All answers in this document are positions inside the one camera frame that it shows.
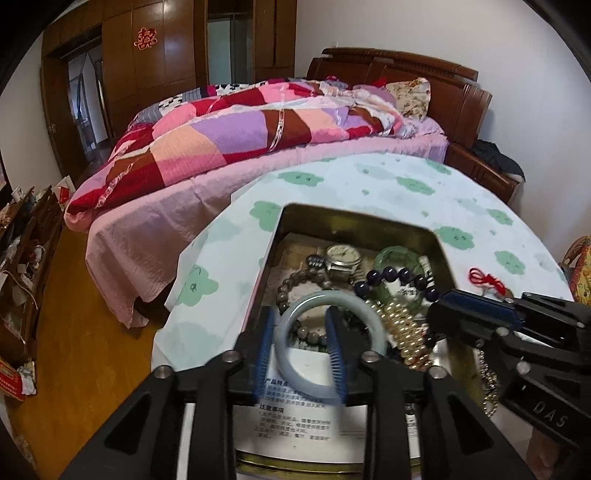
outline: pink bedsheet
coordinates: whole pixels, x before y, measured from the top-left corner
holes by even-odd
[[[295,147],[209,171],[95,219],[86,247],[88,271],[121,323],[144,326],[148,320],[134,310],[135,299],[154,300],[174,279],[180,252],[230,205],[230,195],[240,187],[270,171],[358,153],[387,151],[442,163],[447,144],[437,133],[407,140],[366,137]],[[66,223],[76,231],[88,228]]]

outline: white wall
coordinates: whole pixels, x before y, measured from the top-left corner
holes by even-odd
[[[480,135],[525,171],[516,210],[561,259],[591,234],[591,83],[522,0],[299,0],[295,74],[323,48],[426,54],[480,72],[493,94]]]
[[[230,21],[207,22],[207,58],[209,59],[209,83],[232,83],[230,66]]]
[[[0,152],[12,188],[37,191],[61,180],[41,101],[41,37],[0,96]]]
[[[0,421],[6,427],[8,433],[12,435],[12,426],[10,425],[10,419],[8,418],[8,412],[6,410],[6,403],[4,401],[4,395],[0,393]]]

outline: red box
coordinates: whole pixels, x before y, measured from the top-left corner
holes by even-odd
[[[9,397],[25,401],[22,393],[22,379],[20,374],[0,357],[0,392]]]
[[[59,193],[58,203],[63,205],[70,200],[70,189],[68,187],[58,187],[57,190]]]

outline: wooden wardrobe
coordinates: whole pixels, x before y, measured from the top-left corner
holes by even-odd
[[[89,0],[47,27],[43,56],[63,59],[100,37],[105,105],[119,137],[140,110],[208,85],[210,10],[252,19],[250,82],[293,76],[297,0]],[[155,32],[155,42],[140,49],[142,28]]]

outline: table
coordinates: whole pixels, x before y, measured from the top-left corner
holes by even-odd
[[[288,203],[362,212],[432,230],[462,290],[482,292],[468,280],[468,271],[478,267],[515,296],[531,291],[572,299],[564,275],[529,227],[457,170],[388,153],[327,158],[268,173],[243,187],[183,251],[167,299],[171,314],[154,339],[153,367],[197,367],[233,347]],[[502,408],[494,421],[514,446],[527,445],[531,428],[524,422]]]

